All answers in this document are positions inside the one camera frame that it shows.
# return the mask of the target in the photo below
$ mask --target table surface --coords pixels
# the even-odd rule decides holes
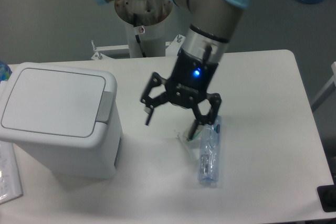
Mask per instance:
[[[233,224],[336,217],[319,202],[316,188],[333,181],[291,52],[222,59],[208,90],[223,99],[216,188],[198,183],[197,162],[176,138],[191,124],[192,111],[166,104],[144,125],[142,90],[152,71],[168,77],[174,63],[175,57],[56,63],[116,77],[124,132],[117,174],[112,180],[53,174],[16,146],[24,196],[0,207],[1,223]]]

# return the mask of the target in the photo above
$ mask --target silver metal ring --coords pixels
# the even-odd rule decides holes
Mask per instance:
[[[189,29],[181,47],[188,55],[202,60],[205,48],[208,45],[212,47],[208,61],[212,63],[220,62],[228,44],[204,37],[191,29]]]

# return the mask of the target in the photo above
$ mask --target paper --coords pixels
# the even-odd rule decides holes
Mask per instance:
[[[22,195],[13,144],[0,141],[0,204]]]

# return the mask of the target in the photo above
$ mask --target gray floor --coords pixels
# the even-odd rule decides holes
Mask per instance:
[[[305,5],[295,0],[251,0],[229,51],[289,49],[309,100],[331,77],[336,61],[336,0]],[[175,8],[166,40],[185,34],[191,16]],[[126,44],[113,4],[93,0],[0,0],[0,59],[7,63],[87,60],[97,46]],[[336,94],[316,113],[322,141],[336,155]]]

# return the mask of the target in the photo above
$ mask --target blue led light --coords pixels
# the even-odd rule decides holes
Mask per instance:
[[[197,68],[194,72],[193,72],[193,77],[197,78],[199,77],[201,74],[201,70],[199,68]]]

